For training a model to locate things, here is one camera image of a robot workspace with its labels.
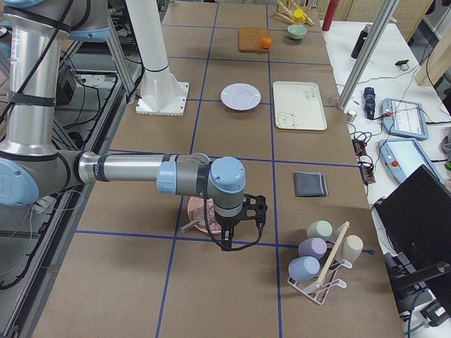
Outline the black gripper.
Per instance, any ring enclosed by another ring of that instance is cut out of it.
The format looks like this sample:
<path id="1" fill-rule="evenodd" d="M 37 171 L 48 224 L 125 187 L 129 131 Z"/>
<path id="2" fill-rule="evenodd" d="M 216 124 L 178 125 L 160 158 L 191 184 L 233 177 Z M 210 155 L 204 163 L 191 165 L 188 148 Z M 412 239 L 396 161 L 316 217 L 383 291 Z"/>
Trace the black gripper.
<path id="1" fill-rule="evenodd" d="M 221 250 L 233 250 L 234 228 L 241 222 L 238 215 L 233 217 L 225 217 L 216 214 L 216 222 L 221 226 Z"/>

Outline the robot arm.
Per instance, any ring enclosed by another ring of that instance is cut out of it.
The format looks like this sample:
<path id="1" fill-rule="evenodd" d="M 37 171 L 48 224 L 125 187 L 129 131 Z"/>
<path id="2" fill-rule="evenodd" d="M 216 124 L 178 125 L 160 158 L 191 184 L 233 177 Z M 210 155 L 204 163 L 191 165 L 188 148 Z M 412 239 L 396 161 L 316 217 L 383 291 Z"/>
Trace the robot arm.
<path id="1" fill-rule="evenodd" d="M 232 251 L 245 218 L 243 164 L 204 154 L 139 155 L 59 151 L 51 143 L 58 58 L 66 38 L 106 38 L 105 1 L 6 1 L 13 28 L 6 137 L 1 143 L 1 203 L 32 204 L 91 182 L 154 181 L 160 192 L 212 199 L 221 226 L 218 245 Z"/>

